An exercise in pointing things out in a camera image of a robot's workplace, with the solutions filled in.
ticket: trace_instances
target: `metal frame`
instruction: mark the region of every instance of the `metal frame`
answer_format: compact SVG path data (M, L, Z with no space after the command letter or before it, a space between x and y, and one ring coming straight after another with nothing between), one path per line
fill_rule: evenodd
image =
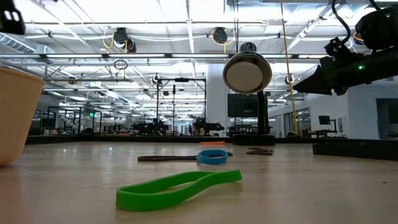
M160 78L157 80L156 83L156 119L157 119L157 124L156 124L156 135L158 135L158 130L159 130L159 92L160 90L165 90L163 89L164 86L169 84L170 81L175 81L175 82L181 82L178 81L179 78ZM205 98L204 99L198 99L198 101L204 101L204 107L203 109L205 110L205 120L206 120L206 99L207 99L207 79L206 78L184 78L185 81L194 81L197 83L197 81L203 81L205 83L205 89L202 89L205 92ZM159 83L161 81L166 81L166 83L160 88Z

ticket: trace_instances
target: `white wall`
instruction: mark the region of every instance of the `white wall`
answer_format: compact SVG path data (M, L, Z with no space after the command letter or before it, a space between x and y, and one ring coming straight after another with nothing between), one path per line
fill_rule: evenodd
M355 86L347 91L349 138L379 139L376 99L398 98L398 90L381 84Z
M310 108L311 111L311 131L319 129L328 129L325 125L319 124L318 116L327 115L330 119L337 119L339 116L348 116L348 100L347 95L343 96L326 96L318 94L308 94L305 96L304 101L295 101L295 109L302 110ZM268 115L282 116L282 126L284 126L283 114L293 111L292 102L288 101L288 105L276 106L268 109Z
M227 118L227 94L229 89L223 80L224 64L209 64L207 73L207 106L206 118L210 123L220 123L224 131L211 131L210 134L218 133L223 137L227 132L229 120Z

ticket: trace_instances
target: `ceiling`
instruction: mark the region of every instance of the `ceiling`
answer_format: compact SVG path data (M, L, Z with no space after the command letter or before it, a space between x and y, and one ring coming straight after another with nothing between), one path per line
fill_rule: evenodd
M152 77L155 74L158 74L160 78L206 78L209 63L225 63L225 59L134 58L125 59L129 66L119 71L113 66L116 58L74 58L73 54L106 54L108 52L123 54L124 49L114 44L110 48L105 46L112 44L112 33L117 27L127 28L127 34L134 40L138 54L234 54L236 44L241 45L248 41L255 43L257 51L262 54L284 54L285 51L279 0L241 0L239 10L235 9L235 12L232 0L59 0L58 2L14 0L14 2L23 15L27 31L24 36L7 35L8 37L35 49L36 54L72 55L69 58L51 59L51 64L19 58L0 59L0 63L22 67L32 71L33 74L52 80L47 82L47 88L84 89L95 86L104 89L135 89L134 91L104 91L111 92L105 98L99 96L97 91L50 92L63 99L65 96L80 97L67 98L67 101L75 103L100 103L105 99L112 103L122 103L127 100L130 105L141 104L143 109L136 111L144 114L146 111L144 108L149 108L150 103L155 103L156 92L139 92L138 90L154 89ZM367 0L341 2L343 4L337 6L338 13L348 23L352 33L359 19L374 10ZM288 54L325 54L323 46L330 39L346 35L344 27L331 13L329 3L329 0L284 1ZM234 38L234 17L239 19L237 40ZM216 44L211 38L215 27L224 27L231 41L225 49L223 45ZM369 52L366 47L353 43L352 36L347 47L357 52ZM21 51L4 45L2 42L0 54L21 54ZM317 63L317 59L314 58L311 60L292 59L289 63L290 73L295 78L310 75L315 71ZM282 55L279 60L271 60L270 64L273 80L268 89L287 90L289 87L284 82L287 75L285 57ZM80 80L76 84L57 81L73 77ZM123 78L128 79L129 82L120 81ZM100 84L94 83L95 79L100 79ZM164 88L171 89L173 84L176 84L177 88L193 90L178 91L176 98L192 100L204 97L201 83L169 82ZM269 98L280 99L284 95L283 92L272 92ZM171 98L172 94L160 97ZM191 111L200 113L203 110L202 101L193 101L190 105L195 108ZM112 107L125 109L117 105ZM183 110L184 105L176 108Z

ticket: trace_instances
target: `wire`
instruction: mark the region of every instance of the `wire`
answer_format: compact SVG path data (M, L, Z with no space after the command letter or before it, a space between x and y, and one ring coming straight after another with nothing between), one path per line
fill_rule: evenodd
M239 0L236 0L236 29L238 30L238 33L236 33L236 46L238 49L239 47Z
M289 90L290 90L290 97L292 99L292 106L293 106L293 119L294 119L294 132L296 134L299 133L299 127L297 126L297 115L296 115L296 107L294 104L294 95L293 95L293 86L292 86L292 77L290 76L290 69L289 69L289 57L287 56L287 43L286 43L286 28L285 28L285 19L284 19L284 3L283 0L280 0L280 10L282 11L282 27L284 30L284 42L285 42L285 56L286 56L286 66L287 66L287 79L289 83Z
M234 33L234 38L233 38L230 42L228 42L228 43L223 43L223 44L217 43L217 42L214 40L213 34L214 34L214 31L211 32L211 39L214 41L214 43L216 43L216 44L218 44L218 45L224 45L224 53L226 53L226 46L229 45L229 44L231 44L231 43L234 41L235 33Z
M355 34L356 34L356 32L354 33L354 38L355 38L356 40L359 40L359 41L362 41L362 42L363 42L363 39L361 39L361 38L359 38L359 37L356 37Z
M232 0L232 7L233 7L233 9L234 9L234 29L235 29L235 34L236 34L236 37L238 37L238 35L237 35L238 30L237 30L237 28L236 28L236 18L235 18L235 0ZM238 42L235 42L236 53L239 52L239 50L238 50L238 44L239 44Z
M351 37L351 30L349 29L349 26L347 23L342 19L336 11L336 0L332 0L331 2L331 10L333 11L334 15L336 18L341 22L341 24L344 26L344 28L347 30L347 36L342 40L343 43L347 42L349 37Z
M371 5L376 9L376 10L381 10L381 8L374 2L374 0L369 0Z
M110 48L113 47L113 40L114 40L114 32L112 33L112 43L111 43L111 46L106 45L105 39L102 39L102 43L104 44L104 46L105 46L107 49L110 49Z

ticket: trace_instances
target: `pole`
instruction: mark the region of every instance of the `pole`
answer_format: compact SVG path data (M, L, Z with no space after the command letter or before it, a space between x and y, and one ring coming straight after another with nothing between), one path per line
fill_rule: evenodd
M68 110L65 110L65 120L63 120L63 131L67 131L67 113Z
M259 98L259 106L258 106L258 118L257 118L257 129L258 134L264 134L264 122L265 122L265 109L264 109L264 92L261 90L257 93Z
M264 119L266 120L266 134L269 134L268 99L264 97Z
M101 114L99 116L99 135L102 136L102 111Z
M158 135L159 133L159 81L156 83L156 132L155 134Z
M93 136L94 136L95 110L93 110Z
M174 116L175 116L175 85L173 85L173 136L174 136Z
M49 107L47 108L47 122L46 122L46 124L45 124L45 129L46 129L46 130L49 129L50 108L51 108L51 106L49 106Z
M79 127L77 129L77 134L80 134L80 124L81 124L81 108L79 108Z
M75 125L75 121L76 121L76 111L73 112L73 126Z
M207 104L207 81L205 80L205 122L206 122L206 104Z

